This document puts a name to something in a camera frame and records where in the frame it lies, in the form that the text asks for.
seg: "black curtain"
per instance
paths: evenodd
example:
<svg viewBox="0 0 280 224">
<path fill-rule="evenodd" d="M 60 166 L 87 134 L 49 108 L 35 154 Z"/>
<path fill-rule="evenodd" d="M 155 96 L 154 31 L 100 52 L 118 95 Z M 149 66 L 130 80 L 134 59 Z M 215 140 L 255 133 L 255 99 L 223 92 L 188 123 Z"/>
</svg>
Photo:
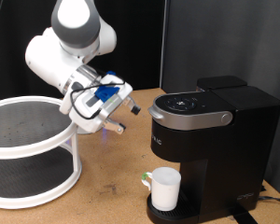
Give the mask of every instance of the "black curtain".
<svg viewBox="0 0 280 224">
<path fill-rule="evenodd" d="M 280 99 L 280 0 L 168 0 L 167 19 L 166 92 L 237 76 Z M 280 120 L 265 179 L 280 192 Z"/>
<path fill-rule="evenodd" d="M 26 65 L 29 41 L 50 27 L 55 0 L 5 0 L 0 11 L 0 100 L 22 95 L 62 98 Z M 95 1 L 102 18 L 117 32 L 114 52 L 89 63 L 113 70 L 135 90 L 159 87 L 164 0 Z"/>
</svg>

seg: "button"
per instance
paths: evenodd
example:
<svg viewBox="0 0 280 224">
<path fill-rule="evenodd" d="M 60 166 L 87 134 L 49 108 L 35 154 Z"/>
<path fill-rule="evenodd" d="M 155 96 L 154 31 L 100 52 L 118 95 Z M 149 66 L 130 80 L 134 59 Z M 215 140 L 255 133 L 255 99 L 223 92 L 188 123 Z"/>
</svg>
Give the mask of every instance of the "button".
<svg viewBox="0 0 280 224">
<path fill-rule="evenodd" d="M 229 124 L 232 120 L 232 116 L 230 114 L 224 114 L 221 118 L 221 122 L 223 124 Z"/>
<path fill-rule="evenodd" d="M 172 105 L 172 104 L 173 104 L 173 101 L 172 101 L 172 100 L 167 100 L 167 101 L 165 101 L 165 104 L 166 104 L 166 105 Z"/>
</svg>

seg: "wooden table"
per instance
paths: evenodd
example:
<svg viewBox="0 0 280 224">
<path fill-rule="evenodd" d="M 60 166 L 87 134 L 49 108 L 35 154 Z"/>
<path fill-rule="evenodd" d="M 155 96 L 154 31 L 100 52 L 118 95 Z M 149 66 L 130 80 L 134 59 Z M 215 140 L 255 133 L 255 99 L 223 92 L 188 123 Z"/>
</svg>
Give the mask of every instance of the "wooden table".
<svg viewBox="0 0 280 224">
<path fill-rule="evenodd" d="M 164 161 L 150 149 L 151 116 L 147 109 L 161 94 L 161 89 L 134 91 L 132 97 L 142 107 L 139 115 L 122 106 L 112 118 L 127 126 L 124 134 L 101 130 L 79 136 L 82 174 L 68 192 L 33 208 L 0 209 L 0 223 L 151 223 L 146 212 L 149 191 L 141 183 L 141 174 L 160 166 L 179 169 L 178 163 Z M 267 191 L 260 195 L 280 198 L 268 183 L 263 185 Z M 250 214 L 259 224 L 280 224 L 280 202 L 259 202 Z M 207 223 L 237 222 L 224 217 Z"/>
</svg>

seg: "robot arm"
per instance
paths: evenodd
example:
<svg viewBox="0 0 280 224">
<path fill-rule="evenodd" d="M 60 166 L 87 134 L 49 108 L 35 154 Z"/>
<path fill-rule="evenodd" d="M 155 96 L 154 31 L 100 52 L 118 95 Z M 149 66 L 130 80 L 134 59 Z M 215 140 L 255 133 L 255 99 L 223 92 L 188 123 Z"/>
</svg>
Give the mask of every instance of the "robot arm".
<svg viewBox="0 0 280 224">
<path fill-rule="evenodd" d="M 100 18 L 92 0 L 58 0 L 51 23 L 29 43 L 26 63 L 64 94 L 60 111 L 82 129 L 95 133 L 105 127 L 122 133 L 124 125 L 110 116 L 121 104 L 138 114 L 140 107 L 129 96 L 133 88 L 116 76 L 102 78 L 85 64 L 113 51 L 115 31 Z"/>
</svg>

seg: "coffee mug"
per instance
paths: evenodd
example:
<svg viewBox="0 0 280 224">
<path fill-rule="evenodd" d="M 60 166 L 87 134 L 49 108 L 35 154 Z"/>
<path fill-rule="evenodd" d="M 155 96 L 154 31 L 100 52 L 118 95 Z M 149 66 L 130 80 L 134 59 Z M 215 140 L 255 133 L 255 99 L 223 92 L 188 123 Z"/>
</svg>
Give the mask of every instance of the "coffee mug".
<svg viewBox="0 0 280 224">
<path fill-rule="evenodd" d="M 146 178 L 151 178 L 151 186 Z M 160 211 L 176 208 L 181 175 L 171 167 L 160 167 L 142 174 L 142 183 L 151 190 L 152 205 Z"/>
</svg>

